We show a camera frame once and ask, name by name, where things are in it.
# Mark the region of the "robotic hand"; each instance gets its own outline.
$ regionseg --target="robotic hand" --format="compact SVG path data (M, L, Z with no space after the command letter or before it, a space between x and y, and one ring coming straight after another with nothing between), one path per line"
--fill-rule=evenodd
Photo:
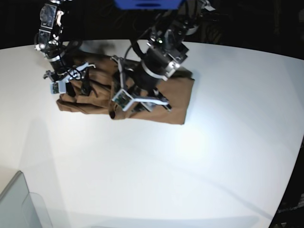
M68 93L74 96L75 92L69 80L82 80L89 67L95 67L87 62L79 66L73 65L69 52L75 48L75 42L64 46L60 40L63 32L62 18L64 17L66 0L50 0L40 12L40 29L35 36L35 49L43 54L50 62L54 71L47 71L43 78L51 80L51 93Z
M51 93L68 93L75 96L70 80L88 80L89 67L95 67L87 62L80 66L73 65L73 59L69 56L71 49L75 47L73 42L64 46L60 40L63 32L62 18L66 11L66 2L71 0L49 0L40 12L41 25L39 33L35 37L35 49L40 51L50 62L54 71L47 71L44 78L50 78ZM207 0L195 0L202 2L202 9L210 8ZM116 94L113 102L120 105L123 111L132 108L135 111L147 110L151 112L156 105L161 105L168 111L171 110L169 101L157 90L157 84L167 81L187 58L188 49L183 45L187 35L192 35L197 30L196 13L190 17L179 15L177 10L162 11L155 18L154 25L147 29L136 41L132 42L124 58L114 56L112 60L118 64L118 71L114 75L117 81ZM137 43L144 35L150 32L147 43L148 51L144 54ZM130 67L126 63L127 54L133 48L141 58L140 64ZM127 87L126 80L131 78L133 86Z

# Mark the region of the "white tabletop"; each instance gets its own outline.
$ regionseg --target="white tabletop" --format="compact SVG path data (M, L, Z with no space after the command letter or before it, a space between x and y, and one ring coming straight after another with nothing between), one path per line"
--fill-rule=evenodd
M129 42L107 44L122 56ZM304 63L186 46L185 125L60 112L49 63L32 46L0 51L0 167L24 172L55 228L269 226L304 135Z

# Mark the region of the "blue device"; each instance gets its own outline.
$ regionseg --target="blue device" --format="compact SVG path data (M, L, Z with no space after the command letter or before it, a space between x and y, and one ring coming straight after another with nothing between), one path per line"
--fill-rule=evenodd
M184 0L115 0L122 10L177 10Z

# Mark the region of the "dark background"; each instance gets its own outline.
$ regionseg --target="dark background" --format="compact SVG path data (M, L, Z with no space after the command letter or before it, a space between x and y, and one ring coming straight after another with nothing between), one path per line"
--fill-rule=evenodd
M44 0L0 3L0 48L33 44ZM152 11L119 10L112 0L74 0L65 25L65 40L130 39L149 26ZM304 59L303 0L213 0L198 33L187 41L267 51Z

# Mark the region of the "brown fabric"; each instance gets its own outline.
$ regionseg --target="brown fabric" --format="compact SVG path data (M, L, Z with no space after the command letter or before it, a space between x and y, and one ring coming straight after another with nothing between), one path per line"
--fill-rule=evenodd
M82 83L72 80L71 83L76 96L60 95L57 105L61 111L82 112L84 114L109 114L114 120L133 118L169 124L184 124L194 83L189 74L183 76L181 71L176 72L167 82L162 81L157 86L159 91L170 101L171 112L168 112L162 106L157 106L151 113L148 111L135 113L132 112L132 108L127 112L123 112L120 106L111 101L115 93L112 75L117 71L117 64L108 57L96 55L78 57L76 63L83 61L96 65L96 69L89 70L92 92L89 96L81 95ZM129 79L127 83L132 84L133 82Z

